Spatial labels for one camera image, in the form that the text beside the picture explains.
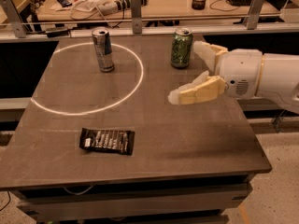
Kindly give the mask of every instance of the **black cup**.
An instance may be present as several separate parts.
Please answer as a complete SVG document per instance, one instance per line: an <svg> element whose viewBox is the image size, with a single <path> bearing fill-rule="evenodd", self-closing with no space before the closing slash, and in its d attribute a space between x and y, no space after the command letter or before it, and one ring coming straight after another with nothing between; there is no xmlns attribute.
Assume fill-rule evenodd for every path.
<svg viewBox="0 0 299 224"><path fill-rule="evenodd" d="M195 10L205 9L206 0L192 0L192 8Z"/></svg>

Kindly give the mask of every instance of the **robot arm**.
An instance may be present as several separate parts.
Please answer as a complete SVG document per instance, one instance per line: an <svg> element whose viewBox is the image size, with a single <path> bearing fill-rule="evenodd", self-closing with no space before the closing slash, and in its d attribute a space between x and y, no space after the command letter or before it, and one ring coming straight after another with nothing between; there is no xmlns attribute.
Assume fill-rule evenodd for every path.
<svg viewBox="0 0 299 224"><path fill-rule="evenodd" d="M299 113L299 56L263 55L257 49L228 52L224 47L204 42L195 42L193 49L215 76L205 72L200 82L171 91L170 103L201 103L224 93L239 99L262 97Z"/></svg>

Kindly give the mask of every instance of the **concrete floor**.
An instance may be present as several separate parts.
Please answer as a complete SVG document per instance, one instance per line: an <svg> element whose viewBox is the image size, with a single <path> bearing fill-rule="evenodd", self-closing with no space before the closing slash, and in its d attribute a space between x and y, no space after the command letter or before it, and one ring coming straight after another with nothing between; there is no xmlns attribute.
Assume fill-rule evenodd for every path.
<svg viewBox="0 0 299 224"><path fill-rule="evenodd" d="M273 171L256 175L251 181L253 192L237 208L224 212L228 224L295 224L299 219L299 118L285 118L280 133L271 119L249 119ZM0 147L0 159L5 148ZM0 192L0 208L7 203L6 192ZM36 224L11 203L0 212L1 224Z"/></svg>

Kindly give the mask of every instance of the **black snack bar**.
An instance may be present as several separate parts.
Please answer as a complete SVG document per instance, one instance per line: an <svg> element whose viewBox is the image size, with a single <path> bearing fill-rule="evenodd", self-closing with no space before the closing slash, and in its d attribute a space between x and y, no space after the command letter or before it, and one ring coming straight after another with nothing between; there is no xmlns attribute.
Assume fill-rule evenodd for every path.
<svg viewBox="0 0 299 224"><path fill-rule="evenodd" d="M80 147L85 150L132 155L135 132L120 130L88 130L83 128Z"/></svg>

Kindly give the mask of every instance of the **green can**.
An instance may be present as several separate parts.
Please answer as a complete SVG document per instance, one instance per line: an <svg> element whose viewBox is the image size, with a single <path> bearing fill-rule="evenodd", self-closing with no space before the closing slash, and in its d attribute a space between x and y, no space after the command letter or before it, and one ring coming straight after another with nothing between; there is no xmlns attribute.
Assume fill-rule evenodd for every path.
<svg viewBox="0 0 299 224"><path fill-rule="evenodd" d="M177 28L173 34L171 65L186 68L189 65L193 35L188 28Z"/></svg>

